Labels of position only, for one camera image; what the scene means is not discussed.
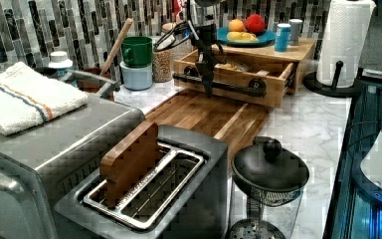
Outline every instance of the tile backsplash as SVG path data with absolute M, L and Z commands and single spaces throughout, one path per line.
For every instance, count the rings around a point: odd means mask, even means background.
M 304 20 L 303 37 L 321 39 L 330 0 L 227 0 L 216 6 L 219 26 L 253 13 L 265 16 L 275 30 L 291 18 Z M 75 68 L 102 65 L 126 18 L 128 35 L 160 35 L 171 22 L 170 0 L 0 0 L 0 70 L 22 61 L 45 67 L 54 51 L 67 51 Z M 110 67 L 113 78 L 117 63 Z

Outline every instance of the black lid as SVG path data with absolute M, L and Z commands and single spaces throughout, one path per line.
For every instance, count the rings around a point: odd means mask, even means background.
M 295 191 L 304 187 L 309 179 L 305 163 L 272 138 L 240 150 L 233 159 L 232 168 L 237 184 L 265 191 Z

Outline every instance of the knob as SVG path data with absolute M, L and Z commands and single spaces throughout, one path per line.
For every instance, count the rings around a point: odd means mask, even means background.
M 267 161 L 274 161 L 282 153 L 282 145 L 278 140 L 271 138 L 263 145 L 263 151 Z

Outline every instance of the plate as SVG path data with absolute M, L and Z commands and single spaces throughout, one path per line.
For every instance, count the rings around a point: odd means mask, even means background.
M 259 40 L 258 42 L 233 42 L 228 40 L 228 33 L 228 27 L 219 28 L 217 32 L 218 41 L 221 44 L 232 47 L 265 47 L 274 42 L 276 38 L 276 34 L 274 32 L 271 30 L 266 30 L 263 34 L 257 36 L 257 39 Z

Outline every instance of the orange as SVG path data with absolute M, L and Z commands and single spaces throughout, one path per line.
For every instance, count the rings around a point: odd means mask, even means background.
M 244 32 L 245 27 L 243 21 L 239 19 L 234 19 L 229 23 L 230 32 Z

